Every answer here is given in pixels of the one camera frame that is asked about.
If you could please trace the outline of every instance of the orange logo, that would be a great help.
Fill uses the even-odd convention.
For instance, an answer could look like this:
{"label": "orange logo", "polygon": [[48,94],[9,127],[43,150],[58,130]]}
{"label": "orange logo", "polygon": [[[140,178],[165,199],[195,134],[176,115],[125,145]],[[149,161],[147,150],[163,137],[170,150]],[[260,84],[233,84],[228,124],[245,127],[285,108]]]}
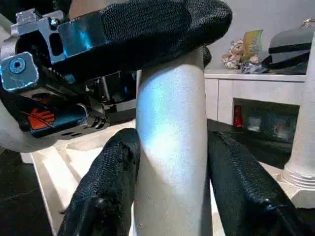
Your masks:
{"label": "orange logo", "polygon": [[28,116],[31,128],[34,130],[46,127],[54,128],[55,115],[50,111],[37,112],[38,109],[34,108],[31,113],[22,112]]}

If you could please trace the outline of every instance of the dark floor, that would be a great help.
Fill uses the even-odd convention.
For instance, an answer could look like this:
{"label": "dark floor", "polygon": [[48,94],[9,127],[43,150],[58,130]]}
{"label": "dark floor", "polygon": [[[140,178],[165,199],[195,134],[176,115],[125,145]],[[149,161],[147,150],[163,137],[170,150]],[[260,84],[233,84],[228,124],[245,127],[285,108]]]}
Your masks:
{"label": "dark floor", "polygon": [[8,150],[0,155],[0,235],[52,235],[33,165]]}

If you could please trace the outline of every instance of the white pole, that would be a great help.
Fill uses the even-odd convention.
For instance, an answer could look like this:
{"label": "white pole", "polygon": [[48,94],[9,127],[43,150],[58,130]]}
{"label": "white pole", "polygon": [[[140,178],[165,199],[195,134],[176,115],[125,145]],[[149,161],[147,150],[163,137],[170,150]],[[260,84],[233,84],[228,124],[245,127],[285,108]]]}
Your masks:
{"label": "white pole", "polygon": [[201,50],[142,71],[137,236],[209,236],[207,122]]}
{"label": "white pole", "polygon": [[292,154],[283,177],[294,185],[315,188],[315,37],[304,84]]}

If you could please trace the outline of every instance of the metal bracket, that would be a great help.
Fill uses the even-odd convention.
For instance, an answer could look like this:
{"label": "metal bracket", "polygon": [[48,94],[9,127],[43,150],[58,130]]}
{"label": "metal bracket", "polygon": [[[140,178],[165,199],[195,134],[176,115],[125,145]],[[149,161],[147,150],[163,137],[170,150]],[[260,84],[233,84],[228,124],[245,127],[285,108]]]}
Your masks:
{"label": "metal bracket", "polygon": [[21,36],[27,33],[39,31],[46,41],[51,64],[57,63],[65,59],[63,53],[54,55],[50,36],[59,34],[57,26],[58,22],[63,19],[63,12],[58,10],[41,16],[34,8],[21,11],[16,14],[16,24],[11,26],[11,34],[13,36]]}

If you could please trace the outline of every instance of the red bottle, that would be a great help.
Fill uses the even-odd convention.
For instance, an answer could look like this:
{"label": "red bottle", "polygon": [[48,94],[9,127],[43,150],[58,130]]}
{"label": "red bottle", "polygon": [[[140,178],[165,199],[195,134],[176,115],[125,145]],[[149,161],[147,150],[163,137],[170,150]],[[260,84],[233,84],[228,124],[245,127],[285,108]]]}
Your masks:
{"label": "red bottle", "polygon": [[236,127],[243,127],[242,107],[241,106],[234,106],[233,125]]}

